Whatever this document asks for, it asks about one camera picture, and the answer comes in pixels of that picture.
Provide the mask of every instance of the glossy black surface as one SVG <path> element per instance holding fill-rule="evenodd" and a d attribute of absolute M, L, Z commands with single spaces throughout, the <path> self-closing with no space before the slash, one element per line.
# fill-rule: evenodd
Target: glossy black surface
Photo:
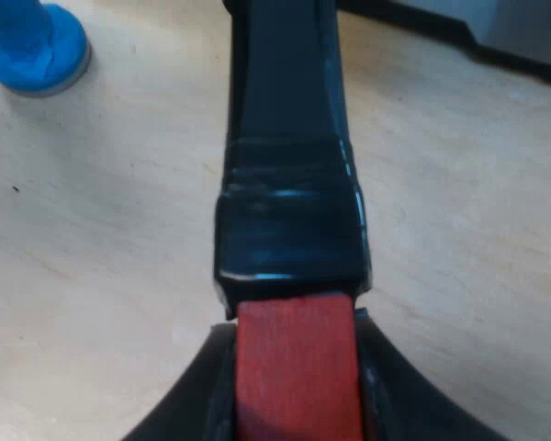
<path fill-rule="evenodd" d="M 214 277 L 244 300 L 370 285 L 364 203 L 345 113 L 335 2 L 241 0 Z"/>
<path fill-rule="evenodd" d="M 234 324 L 214 326 L 186 372 L 123 441 L 234 439 L 228 411 L 234 405 L 236 330 Z M 216 402 L 217 396 L 224 398 Z"/>
<path fill-rule="evenodd" d="M 355 326 L 365 439 L 506 441 L 435 388 L 366 315 Z"/>

